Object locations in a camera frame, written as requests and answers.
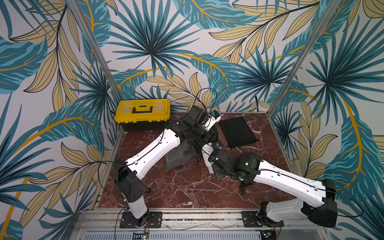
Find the grey fabric pouch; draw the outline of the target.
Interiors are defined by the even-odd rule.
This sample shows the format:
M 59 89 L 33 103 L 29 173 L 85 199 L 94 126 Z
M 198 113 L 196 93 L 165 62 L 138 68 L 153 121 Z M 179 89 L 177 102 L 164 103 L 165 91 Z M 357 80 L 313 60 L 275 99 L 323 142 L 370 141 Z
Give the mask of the grey fabric pouch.
M 165 155 L 165 172 L 186 164 L 194 158 L 196 150 L 192 143 L 185 141 L 179 146 L 173 148 Z

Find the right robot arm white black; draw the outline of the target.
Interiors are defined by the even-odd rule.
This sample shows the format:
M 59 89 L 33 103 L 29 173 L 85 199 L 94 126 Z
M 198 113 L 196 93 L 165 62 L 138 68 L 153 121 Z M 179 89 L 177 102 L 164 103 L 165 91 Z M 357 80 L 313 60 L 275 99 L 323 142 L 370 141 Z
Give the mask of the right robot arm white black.
M 325 228 L 336 226 L 338 206 L 336 184 L 331 180 L 310 180 L 282 170 L 254 153 L 235 158 L 223 149 L 209 147 L 203 159 L 216 177 L 230 177 L 241 188 L 260 183 L 294 196 L 283 202 L 263 202 L 253 221 L 263 227 L 282 227 L 285 221 L 309 220 Z

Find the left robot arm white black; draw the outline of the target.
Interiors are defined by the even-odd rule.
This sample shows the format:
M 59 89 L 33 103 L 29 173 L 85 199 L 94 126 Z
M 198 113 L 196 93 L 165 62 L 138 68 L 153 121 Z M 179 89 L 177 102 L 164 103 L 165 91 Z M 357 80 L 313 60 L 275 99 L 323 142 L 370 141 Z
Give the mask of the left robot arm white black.
M 217 111 L 192 106 L 182 118 L 167 121 L 162 133 L 142 151 L 125 161 L 115 177 L 115 185 L 128 203 L 134 225 L 143 227 L 149 220 L 149 209 L 144 200 L 147 190 L 142 179 L 161 159 L 166 159 L 167 171 L 189 161 L 189 154 L 198 153 L 203 158 L 209 173 L 213 163 L 209 160 L 214 151 L 213 143 L 218 134 L 214 125 L 221 120 Z

